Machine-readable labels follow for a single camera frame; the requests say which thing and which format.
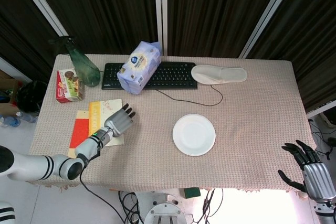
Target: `floor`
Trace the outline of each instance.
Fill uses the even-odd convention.
[[[323,132],[331,130],[324,126],[319,117],[312,122]],[[20,153],[28,153],[34,135],[35,124],[22,122],[18,128],[1,128],[0,145]],[[325,144],[314,135],[321,151],[328,151]],[[331,153],[330,161],[321,159],[331,166],[336,158],[336,151]],[[336,168],[328,167],[336,182]],[[118,194],[107,188],[91,187],[98,195],[113,204],[122,212]],[[199,219],[206,191],[202,196],[187,200],[185,211],[188,224],[192,216]],[[222,198],[222,191],[217,189],[211,204],[214,212]],[[11,203],[16,212],[17,223],[122,223],[116,213],[82,186],[60,190],[57,187],[35,186],[27,182],[16,182],[7,177],[0,178],[0,200]],[[220,210],[209,219],[216,223],[318,223],[312,210],[313,202],[303,200],[295,192],[282,190],[261,190],[254,192],[224,189],[224,200]]]

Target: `white slipper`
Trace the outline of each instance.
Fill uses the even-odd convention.
[[[202,84],[223,84],[228,82],[242,82],[247,79],[243,68],[226,68],[212,65],[197,65],[191,70],[195,81]]]

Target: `table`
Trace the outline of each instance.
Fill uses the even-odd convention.
[[[107,62],[124,62],[128,56],[88,55],[100,70]],[[295,139],[315,147],[300,99],[291,62],[254,59],[163,57],[163,61],[192,61],[225,67],[242,67],[247,80],[216,85],[224,96],[213,107],[177,102],[155,90],[140,95],[124,90],[85,87],[80,102],[55,99],[56,70],[71,68],[70,57],[59,55],[50,77],[30,154],[68,153],[77,110],[89,102],[121,98],[137,112],[134,125],[125,133],[125,144],[106,147],[83,173],[88,185],[119,190],[145,191],[187,187],[220,187],[245,190],[292,189],[279,177],[302,181],[294,158],[281,149]],[[214,104],[220,95],[210,86],[197,90],[164,90],[177,99]],[[173,143],[175,122],[186,114],[207,117],[216,130],[213,148],[203,156],[190,157]],[[39,180],[41,185],[77,185],[56,176]]]

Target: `tissue pack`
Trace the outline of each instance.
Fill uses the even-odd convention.
[[[161,63],[157,43],[140,42],[117,73],[123,89],[139,94]]]

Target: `dark curtain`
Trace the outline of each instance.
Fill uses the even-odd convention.
[[[248,58],[291,61],[307,111],[336,99],[336,0],[283,0]]]
[[[0,0],[0,57],[27,77],[49,81],[55,57],[48,39],[54,37],[32,0]]]
[[[270,0],[168,0],[168,54],[238,58]]]
[[[155,0],[47,0],[84,53],[130,54],[158,40]]]

